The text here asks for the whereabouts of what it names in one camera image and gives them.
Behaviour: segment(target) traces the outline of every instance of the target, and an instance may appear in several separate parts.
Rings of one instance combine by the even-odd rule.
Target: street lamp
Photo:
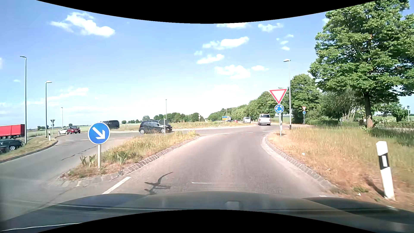
[[[46,117],[46,124],[45,124],[45,136],[48,137],[48,83],[51,81],[45,82],[45,117]]]
[[[290,59],[285,59],[283,62],[289,62],[289,129],[292,129],[292,107],[290,97]]]
[[[27,144],[27,57],[24,58],[24,144]]]

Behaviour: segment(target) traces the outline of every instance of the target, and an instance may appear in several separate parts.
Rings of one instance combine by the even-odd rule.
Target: white van
[[[252,119],[249,116],[243,117],[243,123],[251,123]]]

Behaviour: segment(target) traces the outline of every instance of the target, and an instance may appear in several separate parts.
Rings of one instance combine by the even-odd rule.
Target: tree trunk
[[[374,123],[372,122],[371,102],[369,98],[369,93],[364,93],[363,99],[365,105],[366,127],[372,128],[374,126]]]

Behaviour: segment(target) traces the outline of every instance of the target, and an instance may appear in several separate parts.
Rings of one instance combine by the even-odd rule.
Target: red car
[[[66,134],[80,133],[80,129],[77,126],[71,126],[66,130]]]

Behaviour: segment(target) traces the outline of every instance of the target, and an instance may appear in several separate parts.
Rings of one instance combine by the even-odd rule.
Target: road marking
[[[125,181],[129,180],[130,178],[131,177],[125,177],[123,180],[118,182],[116,185],[112,186],[110,189],[103,192],[103,194],[108,194],[108,193],[112,192],[114,189],[118,188],[121,184],[125,183]]]

